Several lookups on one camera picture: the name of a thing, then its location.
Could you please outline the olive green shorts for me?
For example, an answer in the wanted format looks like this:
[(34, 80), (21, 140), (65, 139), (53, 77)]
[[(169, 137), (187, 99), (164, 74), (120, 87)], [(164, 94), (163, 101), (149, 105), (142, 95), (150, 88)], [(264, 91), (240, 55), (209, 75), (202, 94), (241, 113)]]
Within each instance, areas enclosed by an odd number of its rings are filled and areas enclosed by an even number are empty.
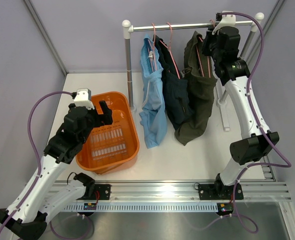
[(175, 138), (182, 145), (202, 136), (212, 115), (214, 77), (212, 60), (202, 52), (203, 36), (195, 31), (184, 49), (184, 79), (187, 80), (189, 105), (193, 114), (175, 131)]

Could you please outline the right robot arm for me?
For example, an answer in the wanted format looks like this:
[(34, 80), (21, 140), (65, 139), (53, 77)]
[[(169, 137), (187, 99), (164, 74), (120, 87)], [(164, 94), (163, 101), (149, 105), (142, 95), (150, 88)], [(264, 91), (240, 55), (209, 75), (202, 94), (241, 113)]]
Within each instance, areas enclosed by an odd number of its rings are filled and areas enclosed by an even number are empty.
[(231, 159), (225, 169), (216, 176), (214, 184), (199, 189), (200, 195), (222, 200), (242, 199), (241, 194), (233, 190), (238, 175), (265, 157), (272, 150), (270, 144), (280, 139), (265, 123), (256, 100), (249, 101), (254, 93), (248, 84), (248, 65), (238, 56), (240, 40), (239, 30), (233, 26), (219, 30), (210, 26), (202, 45), (202, 53), (212, 58), (215, 74), (232, 100), (241, 131), (241, 140), (230, 144)]

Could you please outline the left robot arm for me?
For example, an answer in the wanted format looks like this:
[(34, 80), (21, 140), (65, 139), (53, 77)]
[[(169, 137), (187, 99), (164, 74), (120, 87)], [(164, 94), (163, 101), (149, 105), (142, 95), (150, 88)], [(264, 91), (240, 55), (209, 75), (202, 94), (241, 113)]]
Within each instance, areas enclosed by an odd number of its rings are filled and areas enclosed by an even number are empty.
[(61, 173), (69, 166), (94, 128), (113, 123), (112, 110), (104, 100), (99, 102), (102, 113), (94, 106), (69, 105), (63, 123), (49, 140), (40, 165), (24, 190), (7, 208), (0, 208), (0, 223), (21, 240), (37, 240), (47, 225), (68, 203), (90, 199), (96, 195), (95, 180), (78, 173), (59, 192), (45, 199)]

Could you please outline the dark navy shorts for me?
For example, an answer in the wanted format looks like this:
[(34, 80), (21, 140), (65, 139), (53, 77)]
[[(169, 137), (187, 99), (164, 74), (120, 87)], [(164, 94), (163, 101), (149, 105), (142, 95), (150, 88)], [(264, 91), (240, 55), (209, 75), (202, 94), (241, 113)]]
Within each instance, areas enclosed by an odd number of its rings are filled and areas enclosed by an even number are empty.
[(155, 37), (155, 47), (159, 53), (158, 61), (163, 68), (161, 80), (165, 110), (174, 129), (177, 130), (194, 113), (187, 92), (188, 82), (183, 78), (162, 38)]

